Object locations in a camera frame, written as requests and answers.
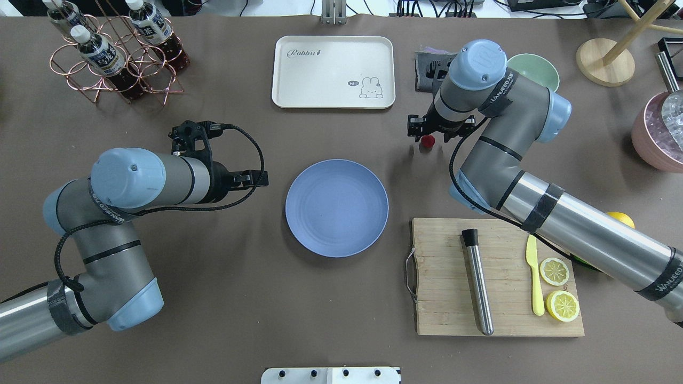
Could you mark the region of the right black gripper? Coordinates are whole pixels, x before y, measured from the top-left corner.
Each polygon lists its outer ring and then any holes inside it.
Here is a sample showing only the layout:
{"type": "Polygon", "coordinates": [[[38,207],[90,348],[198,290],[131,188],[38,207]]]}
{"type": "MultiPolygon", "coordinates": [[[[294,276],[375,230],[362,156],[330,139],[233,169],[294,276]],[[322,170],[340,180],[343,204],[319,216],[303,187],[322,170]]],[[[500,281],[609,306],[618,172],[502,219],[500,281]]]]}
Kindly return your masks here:
{"type": "Polygon", "coordinates": [[[440,116],[437,112],[427,113],[423,117],[408,115],[408,136],[419,142],[424,136],[432,133],[442,133],[444,142],[450,139],[465,138],[475,131],[475,117],[468,116],[462,120],[451,121],[440,116]]]}

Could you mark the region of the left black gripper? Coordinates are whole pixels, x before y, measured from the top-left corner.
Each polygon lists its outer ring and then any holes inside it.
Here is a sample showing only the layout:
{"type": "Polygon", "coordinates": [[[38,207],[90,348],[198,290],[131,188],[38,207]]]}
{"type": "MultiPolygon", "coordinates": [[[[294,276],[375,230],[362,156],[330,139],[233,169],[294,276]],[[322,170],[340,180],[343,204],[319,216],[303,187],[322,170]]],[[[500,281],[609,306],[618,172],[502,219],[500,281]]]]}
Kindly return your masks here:
{"type": "Polygon", "coordinates": [[[251,187],[269,185],[268,172],[245,170],[230,172],[221,163],[212,163],[210,170],[210,188],[205,195],[205,203],[217,203],[231,190],[247,190],[251,187]]]}

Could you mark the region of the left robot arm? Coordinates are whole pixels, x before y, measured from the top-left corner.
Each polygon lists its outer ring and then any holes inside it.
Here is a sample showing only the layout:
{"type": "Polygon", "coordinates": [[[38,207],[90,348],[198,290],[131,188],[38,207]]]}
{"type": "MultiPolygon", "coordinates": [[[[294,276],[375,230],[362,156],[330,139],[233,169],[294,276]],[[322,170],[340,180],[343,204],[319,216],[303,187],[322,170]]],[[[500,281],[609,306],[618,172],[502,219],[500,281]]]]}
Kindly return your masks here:
{"type": "Polygon", "coordinates": [[[2,303],[2,362],[98,323],[124,331],[158,314],[163,297],[132,219],[147,207],[207,203],[214,185],[197,158],[114,148],[88,177],[49,194],[44,219],[60,235],[73,229],[83,290],[55,279],[2,303]]]}

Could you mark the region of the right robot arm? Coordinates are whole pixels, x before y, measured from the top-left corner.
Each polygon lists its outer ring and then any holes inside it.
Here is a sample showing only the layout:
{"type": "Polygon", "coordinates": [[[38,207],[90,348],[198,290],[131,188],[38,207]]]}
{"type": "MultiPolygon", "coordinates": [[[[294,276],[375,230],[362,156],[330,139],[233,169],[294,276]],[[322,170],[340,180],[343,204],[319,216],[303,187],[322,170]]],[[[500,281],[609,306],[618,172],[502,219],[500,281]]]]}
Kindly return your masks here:
{"type": "Polygon", "coordinates": [[[474,39],[456,52],[427,112],[408,117],[407,135],[475,134],[461,165],[448,167],[462,204],[585,260],[681,326],[681,250],[527,170],[532,146],[556,138],[572,111],[566,98],[510,68],[497,42],[474,39]]]}

